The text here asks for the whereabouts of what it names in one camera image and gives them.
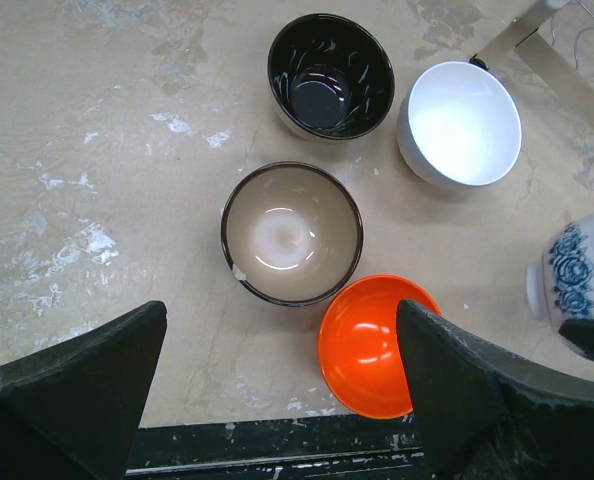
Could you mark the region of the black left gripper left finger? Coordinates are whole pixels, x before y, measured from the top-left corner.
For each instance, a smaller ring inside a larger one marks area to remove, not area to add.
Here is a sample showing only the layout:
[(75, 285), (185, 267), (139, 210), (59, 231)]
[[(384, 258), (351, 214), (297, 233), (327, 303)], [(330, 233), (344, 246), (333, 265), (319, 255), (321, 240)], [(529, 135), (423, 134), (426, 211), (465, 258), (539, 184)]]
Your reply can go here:
[(149, 301), (0, 366), (0, 479), (121, 479), (167, 329)]

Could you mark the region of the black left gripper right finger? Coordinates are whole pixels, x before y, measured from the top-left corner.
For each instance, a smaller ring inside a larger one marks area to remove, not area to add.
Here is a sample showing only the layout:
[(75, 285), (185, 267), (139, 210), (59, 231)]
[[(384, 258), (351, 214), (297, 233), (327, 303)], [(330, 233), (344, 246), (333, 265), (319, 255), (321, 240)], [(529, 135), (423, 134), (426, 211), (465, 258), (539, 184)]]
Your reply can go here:
[(396, 331), (430, 472), (594, 479), (594, 382), (525, 359), (412, 300)]

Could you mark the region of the blue floral white bowl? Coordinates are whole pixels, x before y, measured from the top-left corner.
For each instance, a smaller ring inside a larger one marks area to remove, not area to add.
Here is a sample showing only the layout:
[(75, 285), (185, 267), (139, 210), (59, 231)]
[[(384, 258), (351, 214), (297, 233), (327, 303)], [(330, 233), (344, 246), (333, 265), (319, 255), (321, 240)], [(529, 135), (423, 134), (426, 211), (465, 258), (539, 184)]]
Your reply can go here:
[(526, 294), (533, 316), (555, 331), (569, 320), (594, 321), (594, 213), (547, 242), (527, 267)]

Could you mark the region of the stainless steel dish rack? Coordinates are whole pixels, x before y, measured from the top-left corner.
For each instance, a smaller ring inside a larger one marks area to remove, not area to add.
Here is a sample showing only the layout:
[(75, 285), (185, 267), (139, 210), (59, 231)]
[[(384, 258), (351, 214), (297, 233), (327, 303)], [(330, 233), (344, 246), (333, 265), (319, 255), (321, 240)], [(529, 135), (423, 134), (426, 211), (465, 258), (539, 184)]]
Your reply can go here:
[(470, 62), (489, 70), (511, 52), (594, 129), (594, 1), (534, 1)]

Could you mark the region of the orange bowl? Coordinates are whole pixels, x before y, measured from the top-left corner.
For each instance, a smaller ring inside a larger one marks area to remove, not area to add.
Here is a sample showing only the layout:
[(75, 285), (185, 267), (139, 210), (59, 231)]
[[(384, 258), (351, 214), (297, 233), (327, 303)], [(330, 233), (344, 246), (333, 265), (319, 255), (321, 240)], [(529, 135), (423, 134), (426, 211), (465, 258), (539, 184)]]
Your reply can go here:
[(399, 276), (373, 275), (340, 291), (323, 316), (320, 370), (331, 393), (355, 414), (390, 420), (413, 411), (396, 333), (402, 300), (441, 312), (418, 284)]

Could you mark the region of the beige bowl with dark rim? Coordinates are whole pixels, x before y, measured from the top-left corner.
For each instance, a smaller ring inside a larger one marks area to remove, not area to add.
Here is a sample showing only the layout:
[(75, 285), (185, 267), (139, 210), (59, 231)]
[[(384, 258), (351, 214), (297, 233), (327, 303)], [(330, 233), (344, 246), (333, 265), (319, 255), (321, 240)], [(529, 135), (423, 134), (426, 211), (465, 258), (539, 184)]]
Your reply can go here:
[(274, 305), (334, 296), (359, 264), (364, 227), (357, 203), (327, 171), (276, 162), (244, 177), (221, 216), (220, 242), (235, 279)]

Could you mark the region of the black glossy bowl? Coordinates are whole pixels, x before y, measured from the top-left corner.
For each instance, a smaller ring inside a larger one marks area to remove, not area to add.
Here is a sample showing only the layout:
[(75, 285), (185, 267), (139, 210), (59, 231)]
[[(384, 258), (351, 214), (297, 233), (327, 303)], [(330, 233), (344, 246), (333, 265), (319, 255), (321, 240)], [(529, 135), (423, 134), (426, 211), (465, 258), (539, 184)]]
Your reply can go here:
[(267, 77), (278, 117), (311, 141), (336, 143), (372, 132), (395, 93), (394, 70), (378, 40), (330, 13), (301, 16), (278, 32)]

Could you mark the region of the black table edge rail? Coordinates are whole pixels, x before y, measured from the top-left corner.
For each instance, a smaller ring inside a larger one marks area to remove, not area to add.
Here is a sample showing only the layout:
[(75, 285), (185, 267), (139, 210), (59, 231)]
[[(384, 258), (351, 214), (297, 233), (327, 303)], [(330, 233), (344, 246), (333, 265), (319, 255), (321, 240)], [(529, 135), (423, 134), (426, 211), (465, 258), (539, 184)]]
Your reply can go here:
[(411, 415), (333, 415), (144, 428), (128, 479), (428, 479)]

